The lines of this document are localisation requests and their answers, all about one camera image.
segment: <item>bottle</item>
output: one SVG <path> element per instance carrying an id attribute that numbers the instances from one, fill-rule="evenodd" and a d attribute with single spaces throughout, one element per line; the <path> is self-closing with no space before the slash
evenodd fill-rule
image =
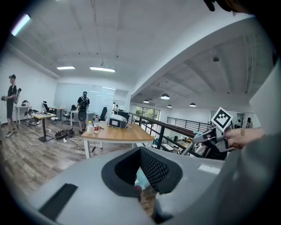
<path id="1" fill-rule="evenodd" d="M 92 134 L 92 133 L 93 133 L 93 124 L 92 124 L 92 121 L 89 121 L 89 122 L 88 122 L 87 133 L 88 133 L 88 134 Z"/>
<path id="2" fill-rule="evenodd" d="M 94 133 L 97 134 L 98 133 L 98 118 L 96 116 L 95 120 L 94 120 Z"/>

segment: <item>fluorescent light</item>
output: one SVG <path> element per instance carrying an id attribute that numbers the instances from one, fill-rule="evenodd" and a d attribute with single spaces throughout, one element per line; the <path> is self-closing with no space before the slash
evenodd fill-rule
<path id="1" fill-rule="evenodd" d="M 61 67 L 57 67 L 57 69 L 62 70 L 62 69 L 75 69 L 74 66 L 61 66 Z"/>
<path id="2" fill-rule="evenodd" d="M 24 14 L 23 17 L 18 21 L 16 26 L 12 29 L 12 35 L 16 36 L 18 32 L 23 28 L 23 26 L 30 20 L 30 17 L 27 14 Z"/>
<path id="3" fill-rule="evenodd" d="M 163 95 L 161 96 L 161 99 L 168 100 L 168 99 L 170 99 L 170 96 L 167 95 L 167 94 L 163 94 Z"/>
<path id="4" fill-rule="evenodd" d="M 115 73 L 115 70 L 114 70 L 114 69 L 107 69 L 107 68 L 100 68 L 100 67 L 92 67 L 92 66 L 90 66 L 90 69 L 91 69 L 91 70 L 100 70 L 100 71 L 106 71 L 106 72 Z"/>
<path id="5" fill-rule="evenodd" d="M 110 90 L 116 90 L 115 88 L 112 88 L 112 87 L 102 87 L 102 88 L 110 89 Z"/>

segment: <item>black office chair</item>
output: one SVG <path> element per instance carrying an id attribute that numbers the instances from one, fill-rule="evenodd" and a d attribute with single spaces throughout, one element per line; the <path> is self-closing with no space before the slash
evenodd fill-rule
<path id="1" fill-rule="evenodd" d="M 43 105 L 45 107 L 45 110 L 47 113 L 54 113 L 54 110 L 50 110 L 50 108 L 47 106 L 47 102 L 46 101 L 43 101 Z"/>
<path id="2" fill-rule="evenodd" d="M 107 107 L 104 107 L 104 109 L 101 112 L 100 118 L 98 118 L 98 121 L 105 121 L 105 115 L 107 113 Z"/>
<path id="3" fill-rule="evenodd" d="M 67 122 L 67 124 L 69 125 L 69 121 L 70 121 L 70 115 L 71 115 L 71 111 L 75 111 L 76 110 L 76 106 L 75 105 L 72 105 L 71 106 L 71 110 L 69 112 L 65 111 L 65 114 L 62 115 L 64 118 L 66 118 L 65 121 L 63 121 L 62 123 L 65 123 Z"/>

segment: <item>security camera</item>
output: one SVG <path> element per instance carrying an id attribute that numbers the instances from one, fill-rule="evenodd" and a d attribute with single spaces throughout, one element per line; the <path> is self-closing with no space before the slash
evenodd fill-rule
<path id="1" fill-rule="evenodd" d="M 219 60 L 220 60 L 219 57 L 217 57 L 216 55 L 213 56 L 213 61 L 214 61 L 214 62 L 218 62 Z"/>

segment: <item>sneaker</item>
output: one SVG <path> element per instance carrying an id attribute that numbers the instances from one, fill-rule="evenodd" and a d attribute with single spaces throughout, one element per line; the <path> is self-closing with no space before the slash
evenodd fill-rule
<path id="1" fill-rule="evenodd" d="M 10 136 L 12 136 L 13 134 L 9 131 L 6 135 L 7 138 L 9 138 Z"/>
<path id="2" fill-rule="evenodd" d="M 12 134 L 17 133 L 17 130 L 14 128 L 11 133 Z"/>

